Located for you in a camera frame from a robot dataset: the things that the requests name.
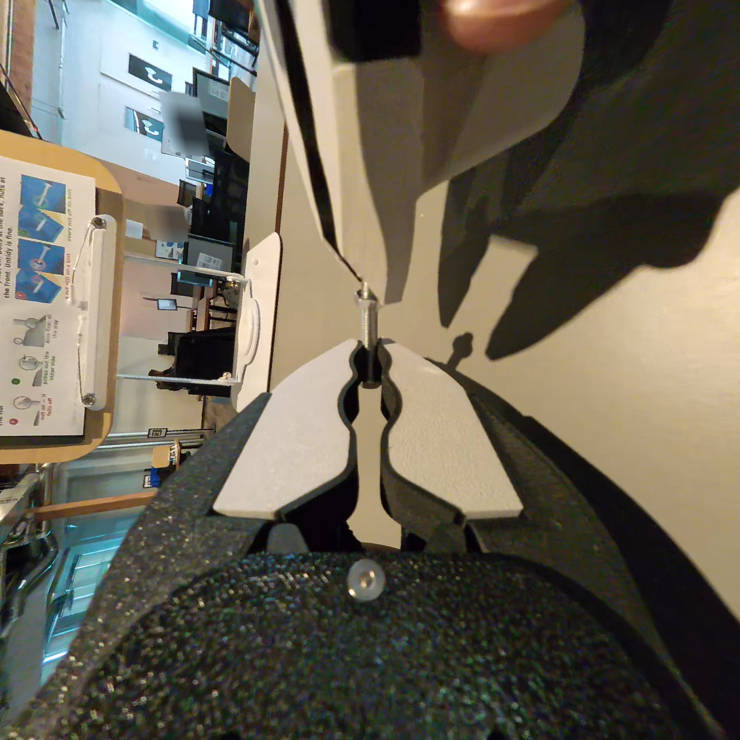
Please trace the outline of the person's right hand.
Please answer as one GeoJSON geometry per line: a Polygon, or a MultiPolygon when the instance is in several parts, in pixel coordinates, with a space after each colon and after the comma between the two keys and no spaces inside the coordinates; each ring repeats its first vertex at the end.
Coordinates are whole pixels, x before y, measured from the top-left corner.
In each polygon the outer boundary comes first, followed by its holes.
{"type": "Polygon", "coordinates": [[[573,1],[442,1],[440,20],[462,49],[507,52],[546,33],[573,1]]]}

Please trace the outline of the grid pane window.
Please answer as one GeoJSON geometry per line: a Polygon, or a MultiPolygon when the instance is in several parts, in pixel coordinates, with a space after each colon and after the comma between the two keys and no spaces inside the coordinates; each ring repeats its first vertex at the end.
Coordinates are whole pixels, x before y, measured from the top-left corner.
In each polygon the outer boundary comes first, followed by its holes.
{"type": "Polygon", "coordinates": [[[110,562],[137,517],[129,513],[64,521],[59,558],[47,592],[45,671],[51,671],[68,653],[110,562]]]}

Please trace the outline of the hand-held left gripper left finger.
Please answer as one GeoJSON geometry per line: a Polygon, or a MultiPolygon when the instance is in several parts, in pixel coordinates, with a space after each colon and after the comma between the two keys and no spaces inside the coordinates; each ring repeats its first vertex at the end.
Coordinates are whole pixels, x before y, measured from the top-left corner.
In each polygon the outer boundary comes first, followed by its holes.
{"type": "Polygon", "coordinates": [[[346,340],[281,381],[213,504],[229,517],[276,521],[328,494],[357,472],[346,399],[359,380],[346,340]]]}

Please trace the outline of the black wall sign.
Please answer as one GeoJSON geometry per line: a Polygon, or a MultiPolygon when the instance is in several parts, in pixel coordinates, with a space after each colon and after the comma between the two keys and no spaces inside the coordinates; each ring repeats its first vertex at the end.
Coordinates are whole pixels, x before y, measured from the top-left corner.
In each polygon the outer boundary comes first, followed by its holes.
{"type": "Polygon", "coordinates": [[[156,65],[129,54],[128,73],[151,87],[170,92],[172,90],[172,75],[156,65]]]}
{"type": "Polygon", "coordinates": [[[124,126],[127,130],[162,143],[163,122],[130,107],[124,111],[124,126]]]}

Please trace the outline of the metal rail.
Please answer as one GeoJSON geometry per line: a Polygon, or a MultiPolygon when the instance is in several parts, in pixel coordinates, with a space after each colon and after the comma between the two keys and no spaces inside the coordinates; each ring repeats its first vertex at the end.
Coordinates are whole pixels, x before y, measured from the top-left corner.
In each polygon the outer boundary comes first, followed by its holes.
{"type": "Polygon", "coordinates": [[[100,449],[143,448],[166,443],[196,443],[215,435],[215,426],[197,429],[154,427],[143,431],[112,432],[99,445],[100,449]]]}

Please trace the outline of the silver bolt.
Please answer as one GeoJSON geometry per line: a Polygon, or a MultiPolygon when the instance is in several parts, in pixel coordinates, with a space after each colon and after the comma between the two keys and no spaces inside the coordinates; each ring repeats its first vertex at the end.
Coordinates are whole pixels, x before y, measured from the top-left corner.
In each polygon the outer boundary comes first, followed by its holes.
{"type": "Polygon", "coordinates": [[[378,303],[375,298],[359,297],[361,340],[365,348],[365,371],[363,386],[376,388],[379,384],[380,370],[378,364],[378,303]]]}

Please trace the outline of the black box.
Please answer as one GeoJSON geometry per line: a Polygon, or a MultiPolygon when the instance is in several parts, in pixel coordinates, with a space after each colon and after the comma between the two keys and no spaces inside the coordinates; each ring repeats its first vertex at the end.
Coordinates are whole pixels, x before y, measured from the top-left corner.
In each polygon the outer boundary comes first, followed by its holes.
{"type": "Polygon", "coordinates": [[[172,377],[220,379],[231,373],[235,358],[234,326],[190,331],[178,338],[172,377]]]}

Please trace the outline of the grey rounded board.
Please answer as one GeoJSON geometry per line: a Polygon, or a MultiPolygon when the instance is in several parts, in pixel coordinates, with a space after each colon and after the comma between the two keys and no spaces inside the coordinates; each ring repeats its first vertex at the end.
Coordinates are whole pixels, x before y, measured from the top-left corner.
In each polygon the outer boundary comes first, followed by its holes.
{"type": "Polygon", "coordinates": [[[246,162],[251,161],[255,92],[241,79],[229,82],[227,145],[246,162]]]}

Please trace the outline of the white mounting plate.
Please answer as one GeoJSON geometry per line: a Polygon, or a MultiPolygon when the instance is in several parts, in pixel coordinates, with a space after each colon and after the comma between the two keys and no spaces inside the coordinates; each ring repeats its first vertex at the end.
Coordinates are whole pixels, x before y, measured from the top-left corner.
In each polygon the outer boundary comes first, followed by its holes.
{"type": "Polygon", "coordinates": [[[102,411],[107,402],[116,237],[116,220],[111,215],[94,217],[71,272],[67,302],[78,318],[79,397],[88,412],[102,411]]]}

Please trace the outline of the wooden sign board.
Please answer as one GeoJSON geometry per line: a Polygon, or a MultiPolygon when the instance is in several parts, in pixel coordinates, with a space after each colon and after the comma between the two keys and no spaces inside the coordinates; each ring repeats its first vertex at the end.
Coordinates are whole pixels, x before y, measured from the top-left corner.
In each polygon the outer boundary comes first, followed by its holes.
{"type": "Polygon", "coordinates": [[[84,410],[84,430],[79,436],[2,437],[2,464],[68,462],[96,449],[113,427],[124,268],[124,199],[115,178],[103,165],[65,147],[3,131],[2,156],[91,178],[96,186],[96,215],[111,215],[116,220],[116,270],[106,406],[100,412],[84,410]]]}

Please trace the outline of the paper instruction sheet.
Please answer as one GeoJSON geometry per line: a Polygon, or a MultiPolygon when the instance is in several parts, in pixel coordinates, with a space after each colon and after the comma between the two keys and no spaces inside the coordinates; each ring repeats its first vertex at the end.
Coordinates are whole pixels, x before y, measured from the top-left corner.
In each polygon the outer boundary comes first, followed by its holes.
{"type": "Polygon", "coordinates": [[[79,346],[91,178],[1,157],[1,435],[84,431],[79,346]]]}

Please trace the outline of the glass balcony railing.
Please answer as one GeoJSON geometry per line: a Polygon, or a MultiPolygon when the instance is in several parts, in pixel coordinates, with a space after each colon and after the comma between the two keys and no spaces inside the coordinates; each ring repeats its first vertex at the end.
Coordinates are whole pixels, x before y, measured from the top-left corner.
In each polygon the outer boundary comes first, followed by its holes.
{"type": "Polygon", "coordinates": [[[111,1],[152,28],[200,54],[209,45],[208,1],[111,1]]]}

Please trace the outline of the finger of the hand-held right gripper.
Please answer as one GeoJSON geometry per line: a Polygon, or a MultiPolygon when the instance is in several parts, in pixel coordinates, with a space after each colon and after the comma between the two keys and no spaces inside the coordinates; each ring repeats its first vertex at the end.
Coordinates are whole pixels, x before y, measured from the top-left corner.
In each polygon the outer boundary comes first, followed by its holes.
{"type": "Polygon", "coordinates": [[[524,46],[474,55],[432,12],[419,55],[349,61],[335,53],[341,192],[340,245],[383,304],[408,280],[417,201],[438,184],[543,130],[573,92],[585,20],[566,10],[524,46]]]}
{"type": "Polygon", "coordinates": [[[363,165],[362,147],[349,143],[339,123],[342,105],[357,114],[356,95],[342,92],[358,64],[372,60],[372,3],[256,2],[262,48],[279,91],[299,170],[325,242],[358,280],[371,282],[362,265],[367,216],[349,205],[354,175],[342,181],[341,166],[363,165]]]}

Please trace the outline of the white sign stand base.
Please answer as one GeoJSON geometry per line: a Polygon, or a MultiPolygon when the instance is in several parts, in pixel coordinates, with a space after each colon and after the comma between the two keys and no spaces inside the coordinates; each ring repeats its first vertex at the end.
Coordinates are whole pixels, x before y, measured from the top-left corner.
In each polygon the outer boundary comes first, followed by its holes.
{"type": "Polygon", "coordinates": [[[246,254],[235,330],[231,402],[242,412],[269,391],[283,246],[273,232],[246,254]]]}

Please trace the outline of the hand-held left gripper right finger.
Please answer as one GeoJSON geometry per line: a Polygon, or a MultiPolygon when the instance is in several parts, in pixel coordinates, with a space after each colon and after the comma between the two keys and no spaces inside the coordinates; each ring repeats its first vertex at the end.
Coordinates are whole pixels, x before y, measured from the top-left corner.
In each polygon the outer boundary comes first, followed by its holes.
{"type": "Polygon", "coordinates": [[[523,503],[466,390],[438,365],[390,340],[383,366],[381,484],[404,529],[511,519],[523,503]]]}

